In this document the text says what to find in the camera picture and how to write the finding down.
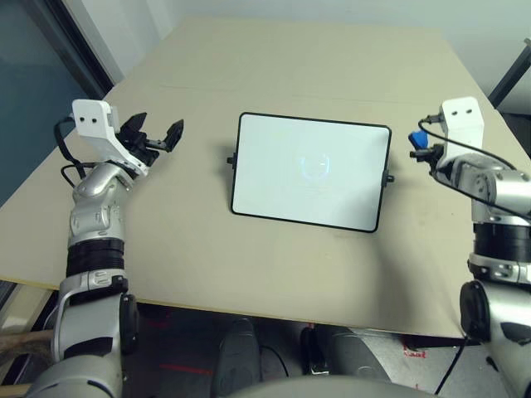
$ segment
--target white bracket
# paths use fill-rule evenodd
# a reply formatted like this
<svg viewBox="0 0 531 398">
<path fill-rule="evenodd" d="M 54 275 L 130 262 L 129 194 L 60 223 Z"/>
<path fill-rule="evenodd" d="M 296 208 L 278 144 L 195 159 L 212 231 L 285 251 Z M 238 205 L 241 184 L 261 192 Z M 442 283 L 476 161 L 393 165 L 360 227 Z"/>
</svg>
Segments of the white bracket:
<svg viewBox="0 0 531 398">
<path fill-rule="evenodd" d="M 464 97 L 444 101 L 441 105 L 441 114 L 444 116 L 441 128 L 445 137 L 475 148 L 482 147 L 485 123 L 477 99 Z M 445 142 L 445 151 L 437 168 L 457 156 L 474 152 L 454 143 Z"/>
<path fill-rule="evenodd" d="M 103 161 L 111 160 L 147 176 L 149 167 L 131 155 L 116 138 L 118 113 L 105 101 L 76 99 L 72 102 L 77 133 L 92 145 Z"/>
</svg>

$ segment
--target cable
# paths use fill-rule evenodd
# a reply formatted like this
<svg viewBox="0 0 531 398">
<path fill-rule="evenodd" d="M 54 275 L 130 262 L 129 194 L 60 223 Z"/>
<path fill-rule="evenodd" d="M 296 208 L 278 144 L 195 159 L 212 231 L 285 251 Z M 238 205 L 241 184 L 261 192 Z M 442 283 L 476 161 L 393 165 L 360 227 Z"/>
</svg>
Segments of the cable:
<svg viewBox="0 0 531 398">
<path fill-rule="evenodd" d="M 68 184 L 72 188 L 75 188 L 76 187 L 75 183 L 73 183 L 72 180 L 70 178 L 68 178 L 68 176 L 65 173 L 65 170 L 67 168 L 71 168 L 71 167 L 75 167 L 76 169 L 81 168 L 81 170 L 83 170 L 83 167 L 85 167 L 85 168 L 93 168 L 95 165 L 96 165 L 96 163 L 94 163 L 94 162 L 90 162 L 90 163 L 78 162 L 77 164 L 67 164 L 66 166 L 61 167 L 61 175 L 63 176 L 63 178 L 65 178 L 66 182 L 68 182 Z"/>
<path fill-rule="evenodd" d="M 465 349 L 466 344 L 468 344 L 468 336 L 465 337 L 463 340 L 463 343 L 461 343 L 459 350 L 457 350 L 457 353 L 455 354 L 454 360 L 451 362 L 450 367 L 446 371 L 445 375 L 442 377 L 441 382 L 439 383 L 439 386 L 435 390 L 435 395 L 438 396 L 439 392 L 441 392 L 442 387 L 446 383 L 446 379 L 450 376 L 451 371 L 454 370 L 454 366 L 456 365 L 457 361 L 459 361 L 459 358 L 461 357 L 461 354 L 463 353 L 463 350 Z"/>
<path fill-rule="evenodd" d="M 442 170 L 436 169 L 435 172 L 442 172 Z M 505 212 L 509 213 L 512 216 L 517 216 L 517 217 L 520 217 L 523 220 L 526 220 L 527 222 L 531 222 L 531 217 L 530 216 L 527 216 L 527 215 L 525 215 L 523 213 L 518 213 L 517 211 L 512 211 L 512 210 L 508 209 L 507 207 L 496 205 L 495 203 L 491 203 L 490 201 L 486 201 L 485 199 L 482 199 L 480 197 L 475 197 L 474 195 L 471 195 L 468 192 L 462 191 L 459 188 L 453 187 L 452 185 L 441 181 L 439 178 L 436 177 L 436 173 L 435 172 L 432 173 L 431 176 L 433 177 L 433 179 L 436 182 L 439 182 L 441 185 L 443 185 L 443 186 L 445 186 L 447 188 L 450 188 L 453 191 L 459 192 L 460 194 L 465 195 L 466 197 L 469 197 L 470 199 L 472 199 L 474 201 L 479 201 L 479 202 L 483 203 L 486 206 L 494 207 L 494 208 L 496 208 L 498 210 L 505 211 Z"/>
<path fill-rule="evenodd" d="M 68 147 L 66 146 L 65 139 L 63 138 L 63 134 L 61 133 L 61 125 L 68 122 L 73 122 L 74 119 L 70 116 L 65 117 L 64 119 L 59 120 L 54 126 L 53 126 L 53 135 L 56 138 L 57 146 L 59 147 L 59 150 L 61 151 L 61 154 L 63 155 L 63 158 L 68 160 L 69 162 L 72 162 L 74 167 L 77 170 L 77 173 L 80 175 L 80 178 L 83 179 L 86 177 L 85 170 L 83 170 L 83 167 L 81 166 L 81 162 L 74 158 L 70 151 L 68 150 Z"/>
<path fill-rule="evenodd" d="M 435 134 L 432 131 L 430 131 L 430 130 L 428 130 L 425 127 L 422 126 L 423 123 L 431 124 L 433 122 L 440 122 L 440 121 L 441 121 L 441 116 L 440 115 L 435 115 L 435 116 L 429 116 L 428 115 L 427 118 L 419 120 L 417 125 L 418 125 L 419 129 L 421 129 L 422 131 L 426 132 L 426 134 L 431 135 L 434 138 L 438 138 L 438 139 L 441 139 L 443 141 L 447 141 L 448 143 L 453 143 L 455 145 L 459 145 L 459 146 L 461 146 L 463 148 L 467 148 L 467 149 L 470 149 L 472 151 L 476 151 L 478 153 L 483 153 L 485 156 L 488 156 L 490 158 L 494 158 L 494 159 L 498 160 L 499 162 L 502 162 L 507 167 L 509 167 L 511 170 L 516 170 L 516 167 L 512 163 L 510 163 L 509 161 L 503 159 L 500 156 L 494 155 L 493 153 L 490 153 L 490 152 L 485 151 L 485 150 L 480 149 L 480 148 L 472 147 L 470 145 L 467 145 L 466 143 L 460 143 L 459 141 L 455 141 L 453 139 L 449 139 L 447 137 L 443 137 L 443 136 L 441 136 L 439 134 Z M 483 203 L 486 206 L 494 207 L 494 208 L 496 208 L 498 210 L 505 211 L 505 212 L 507 212 L 507 213 L 509 213 L 509 214 L 511 214 L 513 216 L 520 217 L 523 220 L 526 220 L 527 222 L 531 222 L 531 217 L 528 216 L 528 215 L 525 215 L 523 213 L 518 213 L 517 211 L 512 211 L 512 210 L 508 209 L 507 207 L 496 205 L 495 203 L 491 203 L 491 202 L 486 201 L 485 199 L 482 199 L 480 197 L 475 197 L 474 195 L 471 195 L 468 192 L 464 192 L 464 191 L 462 191 L 461 189 L 459 189 L 457 187 L 453 187 L 452 185 L 441 181 L 439 178 L 436 177 L 436 173 L 437 172 L 444 172 L 444 171 L 440 170 L 440 169 L 436 169 L 435 172 L 431 173 L 431 176 L 433 177 L 433 179 L 436 182 L 440 183 L 441 185 L 443 185 L 443 186 L 445 186 L 447 188 L 450 188 L 453 191 L 459 192 L 460 194 L 465 195 L 466 197 L 469 197 L 470 199 L 472 199 L 474 201 L 478 201 L 480 203 Z"/>
<path fill-rule="evenodd" d="M 290 374 L 288 373 L 288 368 L 285 366 L 285 363 L 284 361 L 282 360 L 282 357 L 280 356 L 280 354 L 273 348 L 273 347 L 269 347 L 269 346 L 260 346 L 261 349 L 266 349 L 266 350 L 269 350 L 271 352 L 273 352 L 277 358 L 279 358 L 279 361 L 280 363 L 282 364 L 282 367 L 284 368 L 284 373 L 285 373 L 285 376 L 286 377 L 290 377 Z"/>
<path fill-rule="evenodd" d="M 500 156 L 497 156 L 497 155 L 494 155 L 493 153 L 490 153 L 488 151 L 485 151 L 484 149 L 480 149 L 480 148 L 476 148 L 476 147 L 472 147 L 471 145 L 467 145 L 466 143 L 460 143 L 459 141 L 454 141 L 453 139 L 449 139 L 447 137 L 443 137 L 442 135 L 439 135 L 439 134 L 435 134 L 433 133 L 432 131 L 426 129 L 425 127 L 422 126 L 423 123 L 429 123 L 431 124 L 431 121 L 429 120 L 429 117 L 426 118 L 426 119 L 422 119 L 422 120 L 419 120 L 418 121 L 418 127 L 420 130 L 426 132 L 426 134 L 428 135 L 431 135 L 432 137 L 434 138 L 438 138 L 438 139 L 442 139 L 443 141 L 447 141 L 448 143 L 453 143 L 455 145 L 459 145 L 460 147 L 463 147 L 463 148 L 467 148 L 467 149 L 470 149 L 471 151 L 475 151 L 475 152 L 479 152 L 479 153 L 483 153 L 485 156 L 488 156 L 490 158 L 494 158 L 496 159 L 497 161 L 499 162 L 502 162 L 504 165 L 506 165 L 507 167 L 509 167 L 511 170 L 516 170 L 516 167 L 513 166 L 512 163 L 508 162 L 507 160 L 501 158 Z"/>
</svg>

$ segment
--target dark floor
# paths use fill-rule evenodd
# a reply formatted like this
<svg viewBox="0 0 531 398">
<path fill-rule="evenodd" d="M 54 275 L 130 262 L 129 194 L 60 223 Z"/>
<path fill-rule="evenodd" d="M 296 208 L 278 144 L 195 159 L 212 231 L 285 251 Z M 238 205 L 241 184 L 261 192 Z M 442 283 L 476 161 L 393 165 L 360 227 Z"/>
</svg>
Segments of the dark floor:
<svg viewBox="0 0 531 398">
<path fill-rule="evenodd" d="M 240 316 L 180 308 L 143 308 L 139 350 L 125 358 L 128 380 L 125 398 L 208 398 L 218 348 L 225 332 Z M 300 332 L 306 323 L 252 318 L 260 344 L 273 347 L 283 358 L 290 376 L 300 376 Z M 450 365 L 456 347 L 412 351 L 400 336 L 355 330 L 397 384 L 433 392 Z M 496 371 L 485 362 L 481 346 L 467 347 L 441 396 L 505 398 Z M 262 353 L 265 381 L 285 377 L 281 364 L 268 351 Z"/>
<path fill-rule="evenodd" d="M 139 350 L 125 358 L 129 379 L 124 397 L 204 398 L 209 396 L 220 342 L 241 316 L 180 308 L 142 308 Z M 273 347 L 284 359 L 291 376 L 302 374 L 299 335 L 305 323 L 253 318 L 261 344 Z M 272 352 L 262 353 L 265 381 L 284 378 Z"/>
</svg>

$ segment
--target white wall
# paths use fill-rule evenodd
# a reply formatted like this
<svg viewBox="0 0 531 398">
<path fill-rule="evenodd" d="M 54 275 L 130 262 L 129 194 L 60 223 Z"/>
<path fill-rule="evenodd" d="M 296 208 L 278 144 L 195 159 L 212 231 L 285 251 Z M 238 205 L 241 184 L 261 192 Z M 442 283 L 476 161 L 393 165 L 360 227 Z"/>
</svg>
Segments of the white wall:
<svg viewBox="0 0 531 398">
<path fill-rule="evenodd" d="M 531 36 L 531 0 L 66 0 L 66 4 L 89 40 L 107 47 L 97 49 L 93 43 L 114 81 L 121 80 L 188 15 L 437 27 L 486 94 L 523 50 L 524 38 Z M 412 62 L 430 56 L 430 50 Z M 500 109 L 531 114 L 531 71 Z"/>
</svg>

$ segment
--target white table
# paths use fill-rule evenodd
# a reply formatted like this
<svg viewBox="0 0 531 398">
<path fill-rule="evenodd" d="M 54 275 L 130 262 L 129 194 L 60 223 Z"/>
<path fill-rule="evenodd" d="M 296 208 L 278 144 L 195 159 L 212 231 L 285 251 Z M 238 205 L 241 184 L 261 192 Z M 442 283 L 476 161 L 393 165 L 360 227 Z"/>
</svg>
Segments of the white table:
<svg viewBox="0 0 531 398">
<path fill-rule="evenodd" d="M 175 152 L 130 195 L 131 291 L 149 303 L 460 336 L 470 200 L 408 157 L 407 135 L 443 100 L 465 95 L 480 102 L 484 148 L 529 167 L 437 31 L 186 20 L 106 97 L 122 122 L 147 111 L 143 131 L 154 138 L 185 120 Z M 397 180 L 384 192 L 378 231 L 233 215 L 226 158 L 244 111 L 390 126 Z M 75 133 L 66 142 L 78 158 L 95 159 Z M 56 288 L 64 278 L 72 208 L 64 164 L 55 150 L 0 209 L 3 279 Z"/>
</svg>

